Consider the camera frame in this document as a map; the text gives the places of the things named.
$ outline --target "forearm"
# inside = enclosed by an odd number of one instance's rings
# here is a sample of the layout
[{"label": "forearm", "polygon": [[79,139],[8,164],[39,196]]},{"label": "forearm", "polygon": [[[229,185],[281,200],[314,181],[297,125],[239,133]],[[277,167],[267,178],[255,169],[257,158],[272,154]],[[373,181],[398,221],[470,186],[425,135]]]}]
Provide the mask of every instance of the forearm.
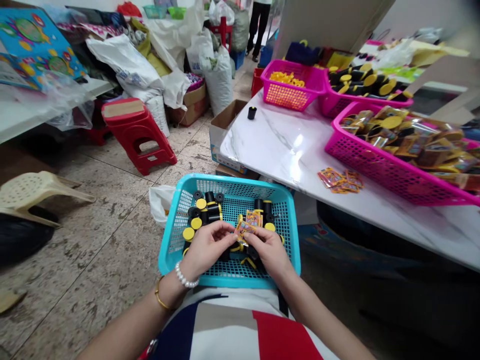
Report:
[{"label": "forearm", "polygon": [[[187,288],[175,272],[170,272],[160,282],[158,296],[168,307],[177,308],[186,293]],[[159,304],[153,289],[109,323],[78,359],[135,360],[159,334],[172,313]]]},{"label": "forearm", "polygon": [[340,360],[375,360],[295,272],[283,274],[275,282],[295,319],[313,331]]}]

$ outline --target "yellow toy pieces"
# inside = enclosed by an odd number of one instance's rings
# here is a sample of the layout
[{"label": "yellow toy pieces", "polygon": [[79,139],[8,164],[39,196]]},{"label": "yellow toy pieces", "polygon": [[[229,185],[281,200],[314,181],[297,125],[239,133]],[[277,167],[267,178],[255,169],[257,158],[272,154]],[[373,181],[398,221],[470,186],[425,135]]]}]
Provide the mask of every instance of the yellow toy pieces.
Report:
[{"label": "yellow toy pieces", "polygon": [[305,81],[294,78],[293,72],[291,72],[290,75],[287,75],[286,72],[274,71],[270,75],[270,80],[277,81],[279,83],[288,84],[288,85],[293,85],[299,88],[305,87]]}]

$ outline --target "gold bangle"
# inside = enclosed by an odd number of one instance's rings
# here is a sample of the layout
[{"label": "gold bangle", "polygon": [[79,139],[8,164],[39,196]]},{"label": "gold bangle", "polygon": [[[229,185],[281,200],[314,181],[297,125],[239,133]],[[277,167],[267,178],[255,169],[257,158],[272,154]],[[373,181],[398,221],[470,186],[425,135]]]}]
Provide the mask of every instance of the gold bangle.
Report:
[{"label": "gold bangle", "polygon": [[160,282],[162,281],[163,278],[164,278],[163,275],[160,276],[160,278],[158,279],[158,282],[156,283],[156,290],[155,290],[156,299],[158,300],[158,303],[162,306],[162,308],[164,308],[165,310],[167,310],[167,311],[176,310],[176,308],[169,307],[169,306],[165,305],[164,302],[162,300],[160,300],[160,298],[159,298]]}]

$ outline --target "bracelet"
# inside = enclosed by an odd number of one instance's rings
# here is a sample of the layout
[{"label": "bracelet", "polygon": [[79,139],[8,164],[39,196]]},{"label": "bracelet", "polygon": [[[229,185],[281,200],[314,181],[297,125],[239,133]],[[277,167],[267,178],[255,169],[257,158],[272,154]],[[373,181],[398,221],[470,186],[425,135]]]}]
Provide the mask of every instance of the bracelet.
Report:
[{"label": "bracelet", "polygon": [[158,282],[156,283],[156,290],[155,290],[156,299],[158,300],[158,303],[159,303],[165,310],[168,310],[168,311],[176,310],[176,308],[169,307],[169,306],[165,305],[162,300],[160,300],[160,297],[159,297],[159,289],[160,289],[160,282],[162,281],[163,278],[164,278],[163,275],[160,276],[160,278],[158,279]]},{"label": "bracelet", "polygon": [[189,288],[189,289],[193,289],[194,287],[196,287],[199,282],[200,282],[200,279],[198,278],[196,281],[194,282],[190,282],[190,281],[187,281],[187,279],[185,278],[185,276],[182,274],[182,272],[180,271],[180,261],[176,263],[175,265],[175,272],[176,272],[176,276],[178,278],[178,280],[180,280],[180,282],[186,287],[186,288]]}]

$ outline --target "white marble table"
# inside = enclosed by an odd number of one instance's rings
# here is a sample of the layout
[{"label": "white marble table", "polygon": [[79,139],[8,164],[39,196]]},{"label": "white marble table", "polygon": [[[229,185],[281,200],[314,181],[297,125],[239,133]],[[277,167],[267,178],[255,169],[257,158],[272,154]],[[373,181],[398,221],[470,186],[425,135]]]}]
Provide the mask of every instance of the white marble table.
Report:
[{"label": "white marble table", "polygon": [[[257,107],[254,120],[249,107]],[[305,112],[266,104],[263,90],[230,125],[220,153],[243,166],[336,207],[434,253],[480,272],[480,207],[416,206],[363,178],[358,194],[334,194],[317,172],[345,165],[325,153],[333,129],[317,112],[316,102]],[[255,156],[252,149],[260,156]]]},{"label": "white marble table", "polygon": [[[88,82],[81,86],[86,91],[85,95],[79,96],[70,104],[72,109],[88,100],[94,100],[113,88],[108,81],[94,78],[89,78]],[[28,105],[17,101],[11,87],[11,85],[0,84],[0,144],[62,113],[47,106],[42,94],[38,93],[38,96],[35,96],[34,91],[28,94]]]}]

